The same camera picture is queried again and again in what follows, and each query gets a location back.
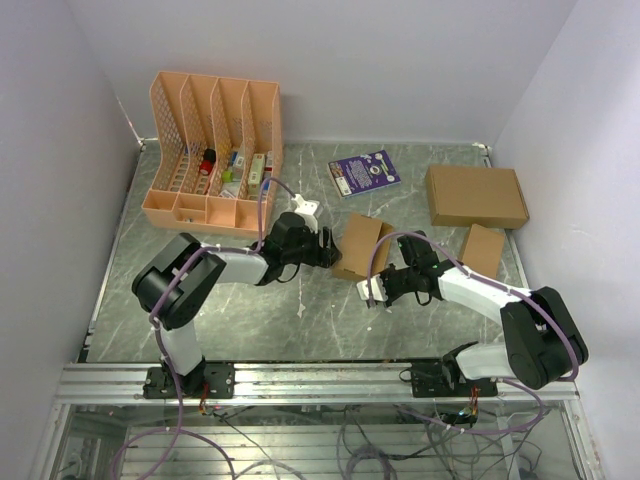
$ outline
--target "organizer compartment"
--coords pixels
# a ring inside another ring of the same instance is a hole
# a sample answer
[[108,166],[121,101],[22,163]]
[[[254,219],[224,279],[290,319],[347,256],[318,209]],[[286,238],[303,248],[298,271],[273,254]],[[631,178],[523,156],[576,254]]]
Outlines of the organizer compartment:
[[[255,238],[257,202],[247,199],[255,153],[273,151],[273,176],[282,168],[280,90],[277,83],[160,72],[151,104],[162,151],[160,167],[142,205],[158,227]],[[232,147],[244,148],[245,170],[237,198],[220,197]],[[200,172],[204,151],[215,149],[209,175]],[[263,194],[263,226],[277,184]]]

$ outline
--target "gray wall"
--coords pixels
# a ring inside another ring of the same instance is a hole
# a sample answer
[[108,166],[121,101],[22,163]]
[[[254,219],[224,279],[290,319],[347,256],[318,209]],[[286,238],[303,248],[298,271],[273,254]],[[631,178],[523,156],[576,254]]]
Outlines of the gray wall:
[[495,145],[531,221],[534,286],[562,292],[590,348],[578,386],[608,478],[638,478],[640,3],[578,1]]
[[287,140],[492,143],[575,0],[68,0],[138,134],[158,70],[281,82]]
[[0,15],[0,465],[27,478],[82,345],[137,143],[62,0]]

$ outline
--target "book cover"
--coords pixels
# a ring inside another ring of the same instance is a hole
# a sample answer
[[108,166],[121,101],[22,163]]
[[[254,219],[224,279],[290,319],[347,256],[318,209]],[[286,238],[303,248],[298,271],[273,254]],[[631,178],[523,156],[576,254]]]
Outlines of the book cover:
[[329,162],[329,174],[342,198],[400,183],[385,150]]

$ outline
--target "black mounting plate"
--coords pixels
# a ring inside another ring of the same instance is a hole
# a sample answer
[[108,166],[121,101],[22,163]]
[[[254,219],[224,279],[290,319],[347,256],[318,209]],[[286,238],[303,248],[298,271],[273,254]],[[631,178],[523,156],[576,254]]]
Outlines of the black mounting plate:
[[[209,385],[207,399],[233,398],[235,369],[232,364],[207,362],[204,369],[204,379]],[[147,378],[142,390],[142,396],[147,400],[178,398],[171,374],[160,366],[147,370]],[[192,397],[201,397],[202,393],[202,389],[200,389],[194,392]]]
[[453,388],[445,381],[442,360],[420,359],[411,364],[411,391],[414,398],[471,397],[471,389],[478,387],[479,397],[496,397],[498,387],[488,378],[454,382]]

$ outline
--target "gray marble tabletop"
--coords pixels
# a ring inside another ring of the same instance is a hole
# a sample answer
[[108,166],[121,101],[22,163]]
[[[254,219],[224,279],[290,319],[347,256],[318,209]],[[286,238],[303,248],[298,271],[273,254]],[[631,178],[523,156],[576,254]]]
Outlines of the gray marble tabletop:
[[[330,184],[326,164],[386,149],[400,185],[342,200]],[[483,150],[471,145],[294,144],[285,148],[282,179],[307,199],[322,202],[324,221],[340,239],[350,212],[377,217],[396,230],[424,230],[457,254],[466,228],[433,227],[424,184],[432,163],[483,165]],[[140,206],[160,162],[157,143],[142,153],[125,212],[118,247],[94,324],[89,362],[154,362],[154,343],[147,315],[131,293],[136,274],[176,231],[153,227]],[[288,205],[278,190],[275,220]],[[196,235],[227,246],[248,245],[247,239]],[[403,265],[397,245],[389,261]],[[499,277],[521,286],[514,253],[505,243]],[[412,295],[390,309],[368,310],[355,284],[323,269],[302,267],[290,283],[265,287],[225,284],[214,288],[196,318],[198,339],[209,360],[304,361],[395,359],[442,355],[472,341],[492,342],[501,330],[465,307],[434,301],[419,306]]]

